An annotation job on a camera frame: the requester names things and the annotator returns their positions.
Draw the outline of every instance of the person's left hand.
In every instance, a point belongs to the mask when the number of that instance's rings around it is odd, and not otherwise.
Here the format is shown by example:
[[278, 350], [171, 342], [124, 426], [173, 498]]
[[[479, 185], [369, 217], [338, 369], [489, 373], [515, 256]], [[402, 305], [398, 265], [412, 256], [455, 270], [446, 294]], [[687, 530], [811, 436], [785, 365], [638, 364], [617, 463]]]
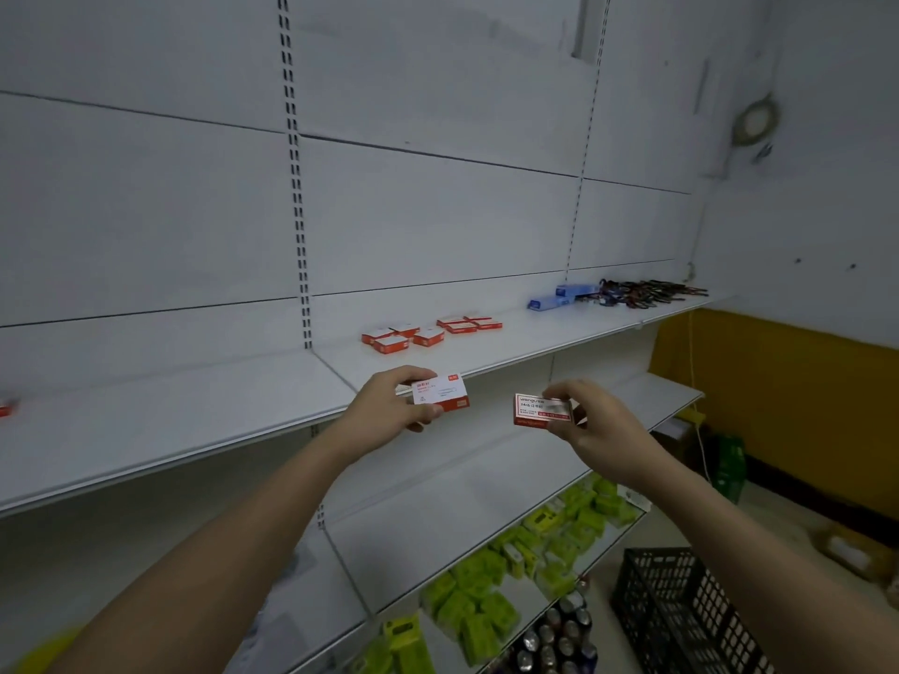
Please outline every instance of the person's left hand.
[[411, 396], [397, 396], [397, 386], [436, 375], [431, 369], [420, 366], [398, 366], [373, 375], [328, 432], [338, 436], [352, 461], [383, 447], [403, 428], [420, 433], [424, 426], [443, 414], [443, 407], [412, 404]]

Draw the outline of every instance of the hand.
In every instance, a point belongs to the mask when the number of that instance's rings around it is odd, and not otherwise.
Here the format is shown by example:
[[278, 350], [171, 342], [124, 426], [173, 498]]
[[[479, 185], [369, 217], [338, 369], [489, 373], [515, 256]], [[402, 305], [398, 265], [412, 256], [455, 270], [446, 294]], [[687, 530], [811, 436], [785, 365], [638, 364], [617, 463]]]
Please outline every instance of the hand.
[[578, 402], [574, 421], [550, 421], [549, 431], [569, 442], [584, 464], [613, 483], [645, 491], [650, 475], [671, 459], [618, 397], [592, 381], [552, 384], [543, 396]]
[[431, 369], [420, 366], [398, 366], [373, 375], [328, 432], [339, 436], [352, 461], [383, 447], [403, 428], [420, 433], [424, 426], [443, 414], [443, 407], [412, 404], [412, 397], [397, 396], [397, 386], [436, 375]]

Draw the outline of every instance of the person's right hand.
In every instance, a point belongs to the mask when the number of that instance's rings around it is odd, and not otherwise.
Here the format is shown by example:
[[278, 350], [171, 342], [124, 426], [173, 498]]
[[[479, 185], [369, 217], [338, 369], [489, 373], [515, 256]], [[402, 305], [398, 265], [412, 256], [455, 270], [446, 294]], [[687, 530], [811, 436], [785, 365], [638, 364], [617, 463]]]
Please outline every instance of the person's right hand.
[[613, 483], [641, 491], [646, 478], [670, 459], [630, 409], [592, 381], [552, 384], [543, 396], [578, 402], [575, 420], [550, 421], [549, 431], [569, 442], [584, 464]]

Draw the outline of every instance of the black plastic crate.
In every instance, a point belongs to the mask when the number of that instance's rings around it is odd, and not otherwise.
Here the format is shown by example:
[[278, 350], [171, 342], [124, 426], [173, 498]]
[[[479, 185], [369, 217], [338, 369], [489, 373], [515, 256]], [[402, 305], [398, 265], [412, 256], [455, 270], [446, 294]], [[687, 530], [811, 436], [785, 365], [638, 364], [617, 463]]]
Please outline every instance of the black plastic crate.
[[646, 674], [774, 674], [690, 548], [626, 549], [612, 609]]

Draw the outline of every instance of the black baseboard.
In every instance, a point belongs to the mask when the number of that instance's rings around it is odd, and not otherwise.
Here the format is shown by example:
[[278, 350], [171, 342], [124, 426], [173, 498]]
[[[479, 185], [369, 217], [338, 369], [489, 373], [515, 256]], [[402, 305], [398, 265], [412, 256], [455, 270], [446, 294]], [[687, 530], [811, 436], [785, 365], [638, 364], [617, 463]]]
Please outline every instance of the black baseboard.
[[806, 509], [814, 510], [815, 513], [820, 513], [890, 548], [899, 547], [899, 520], [893, 520], [864, 506], [834, 498], [781, 471], [780, 468], [759, 461], [754, 456], [746, 456], [746, 468], [751, 483], [788, 498]]

